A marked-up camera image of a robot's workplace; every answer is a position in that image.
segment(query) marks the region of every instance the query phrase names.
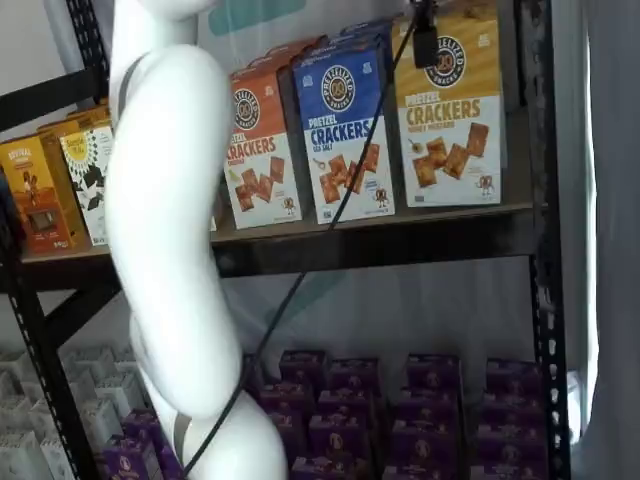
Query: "black metal shelf frame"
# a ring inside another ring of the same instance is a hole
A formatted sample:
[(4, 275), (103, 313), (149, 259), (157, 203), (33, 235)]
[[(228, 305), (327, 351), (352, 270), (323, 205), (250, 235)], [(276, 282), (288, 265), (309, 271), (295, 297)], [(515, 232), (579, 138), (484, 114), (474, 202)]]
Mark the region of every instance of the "black metal shelf frame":
[[(531, 130), (531, 211), (335, 231), (322, 238), (311, 233), (214, 243), (213, 251), (222, 276), (527, 256), (535, 355), (546, 392), (549, 478), (570, 480), (551, 0), (517, 0), (517, 4), (521, 5), (518, 23), (523, 34)], [(107, 92), (108, 63), (91, 1), (67, 0), (67, 5), (86, 69), (0, 96), (0, 131)], [(80, 479), (98, 478), (57, 350), (120, 292), (115, 270), (108, 255), (22, 263), (7, 225), (4, 208), (0, 208), (0, 287), (11, 300), (74, 474)], [(426, 234), (429, 249), (419, 241)], [(434, 242), (442, 248), (433, 248)], [(473, 249), (468, 248), (470, 243), (475, 245)], [(368, 244), (392, 248), (381, 252), (367, 248)], [(82, 288), (44, 315), (37, 291), (80, 285)]]

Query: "black wire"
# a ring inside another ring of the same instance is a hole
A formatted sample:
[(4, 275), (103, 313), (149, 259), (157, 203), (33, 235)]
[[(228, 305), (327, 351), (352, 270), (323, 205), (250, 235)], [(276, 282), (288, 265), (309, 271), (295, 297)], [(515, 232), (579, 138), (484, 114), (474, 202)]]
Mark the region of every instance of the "black wire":
[[(329, 233), (329, 232), (331, 232), (332, 230), (334, 230), (336, 228), (336, 225), (338, 224), (338, 221), (340, 220), (340, 216), (342, 215), (342, 212), (344, 211), (345, 207), (347, 206), (347, 202), (349, 201), (349, 198), (351, 197), (351, 192), (353, 192), (353, 187), (356, 184), (356, 179), (358, 178), (358, 175), (360, 175), (360, 171), (362, 170), (362, 166), (364, 164), (364, 159), (367, 157), (367, 151), (369, 150), (369, 146), (371, 145), (371, 141), (373, 140), (373, 134), (376, 131), (376, 127), (378, 125), (378, 120), (380, 119), (380, 114), (382, 113), (382, 109), (384, 108), (384, 102), (386, 100), (387, 94), (389, 93), (389, 88), (390, 88), (391, 84), (393, 83), (393, 76), (395, 74), (396, 67), (398, 66), (398, 62), (400, 61), (400, 58), (402, 57), (402, 54), (404, 53), (404, 51), (405, 51), (405, 49), (407, 47), (407, 43), (409, 42), (409, 38), (411, 38), (411, 34), (413, 33), (413, 31), (416, 28), (416, 23), (417, 23), (418, 18), (420, 17), (420, 15), (421, 15), (421, 12), (416, 12), (414, 14), (413, 19), (411, 21), (411, 24), (409, 25), (409, 29), (407, 30), (407, 33), (405, 34), (404, 38), (402, 39), (402, 43), (400, 44), (400, 49), (398, 50), (398, 53), (396, 53), (396, 56), (393, 59), (393, 68), (387, 70), (387, 78), (386, 78), (384, 87), (382, 89), (382, 92), (380, 94), (380, 100), (378, 101), (378, 105), (376, 107), (376, 110), (375, 110), (375, 113), (374, 113), (374, 116), (373, 116), (373, 123), (371, 124), (371, 129), (369, 130), (369, 135), (367, 135), (367, 139), (364, 142), (364, 146), (362, 147), (362, 153), (360, 154), (360, 160), (358, 161), (358, 165), (356, 166), (356, 171), (355, 171), (355, 173), (354, 173), (354, 175), (352, 177), (351, 184), (347, 188), (347, 193), (344, 196), (344, 198), (342, 199), (342, 202), (340, 203), (340, 206), (338, 207), (338, 211), (336, 212), (335, 216), (333, 217), (333, 220), (331, 221), (331, 224), (329, 225), (329, 228), (327, 228), (323, 232), (324, 234)], [(231, 410), (233, 409), (233, 406), (236, 403), (236, 400), (238, 400), (238, 397), (240, 396), (240, 394), (244, 390), (244, 386), (245, 386), (247, 380), (249, 379), (249, 376), (251, 375), (251, 372), (254, 371), (256, 365), (260, 361), (260, 357), (262, 356), (262, 352), (264, 351), (265, 347), (267, 346), (267, 343), (271, 339), (271, 335), (273, 334), (274, 330), (278, 327), (278, 324), (280, 323), (280, 320), (282, 319), (282, 316), (284, 315), (285, 310), (289, 306), (289, 303), (291, 303), (291, 299), (293, 298), (293, 296), (297, 292), (298, 288), (302, 284), (302, 281), (304, 280), (304, 278), (307, 276), (308, 273), (309, 272), (307, 271), (307, 272), (302, 272), (302, 273), (300, 273), (300, 275), (298, 275), (296, 280), (293, 282), (293, 285), (289, 289), (289, 292), (287, 293), (287, 295), (282, 300), (282, 303), (280, 304), (280, 306), (278, 307), (278, 310), (276, 311), (275, 315), (273, 316), (273, 320), (271, 320), (271, 324), (269, 325), (269, 328), (267, 328), (266, 333), (262, 337), (262, 340), (260, 341), (260, 344), (258, 345), (258, 348), (256, 349), (256, 353), (255, 353), (253, 359), (251, 360), (249, 365), (244, 368), (242, 376), (240, 377), (240, 380), (238, 381), (238, 385), (236, 386), (235, 390), (231, 394), (231, 397), (229, 398), (229, 401), (225, 405), (224, 409), (222, 410), (222, 413), (220, 414), (220, 417), (218, 417), (218, 420), (216, 421), (215, 425), (211, 429), (211, 432), (209, 432), (209, 435), (207, 435), (207, 438), (202, 443), (202, 446), (198, 449), (198, 451), (193, 456), (191, 461), (184, 468), (184, 478), (186, 478), (187, 475), (189, 475), (189, 473), (191, 472), (191, 470), (193, 470), (193, 467), (198, 462), (198, 460), (200, 460), (200, 457), (202, 457), (202, 454), (205, 452), (205, 450), (207, 449), (207, 447), (211, 443), (211, 440), (213, 440), (213, 437), (216, 436), (216, 434), (220, 430), (220, 427), (222, 427), (222, 424), (224, 423), (224, 421), (227, 419), (227, 417), (231, 413)]]

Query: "black clamp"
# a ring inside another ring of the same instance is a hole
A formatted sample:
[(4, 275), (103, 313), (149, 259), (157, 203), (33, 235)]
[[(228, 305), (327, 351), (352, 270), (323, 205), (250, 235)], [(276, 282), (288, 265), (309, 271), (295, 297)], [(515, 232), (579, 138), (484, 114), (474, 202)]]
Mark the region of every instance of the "black clamp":
[(435, 27), (434, 0), (411, 0), (416, 15), (413, 33), (413, 58), (416, 68), (432, 67), (438, 63), (438, 30)]

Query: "pretzel cracker box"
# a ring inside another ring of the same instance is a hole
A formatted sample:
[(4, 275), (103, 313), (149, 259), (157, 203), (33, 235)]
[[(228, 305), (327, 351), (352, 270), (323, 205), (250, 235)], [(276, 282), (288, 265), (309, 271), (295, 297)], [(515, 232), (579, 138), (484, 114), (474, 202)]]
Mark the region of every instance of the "pretzel cracker box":
[(288, 57), (236, 72), (231, 83), (235, 128), (224, 173), (237, 228), (301, 220), (308, 174)]
[[(465, 3), (438, 12), (437, 65), (417, 69), (409, 47), (395, 72), (409, 207), (500, 203), (497, 12), (490, 4), (470, 10)], [(408, 26), (396, 21), (394, 52)]]
[(347, 187), (340, 221), (393, 215), (395, 202), (386, 121), (382, 114), (356, 177), (384, 78), (379, 40), (355, 42), (311, 56), (295, 69), (318, 223), (330, 223)]

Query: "white robotic arm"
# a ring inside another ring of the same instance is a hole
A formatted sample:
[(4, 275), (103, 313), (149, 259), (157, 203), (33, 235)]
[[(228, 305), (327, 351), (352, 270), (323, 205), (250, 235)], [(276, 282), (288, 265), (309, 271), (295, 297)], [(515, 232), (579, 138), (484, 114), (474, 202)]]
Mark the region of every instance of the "white robotic arm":
[[(242, 352), (211, 258), (211, 207), (232, 124), (228, 76), (196, 40), (214, 0), (117, 0), (106, 188), (131, 341), (163, 429), (187, 464), (236, 387)], [(284, 480), (282, 443), (242, 394), (189, 478)]]

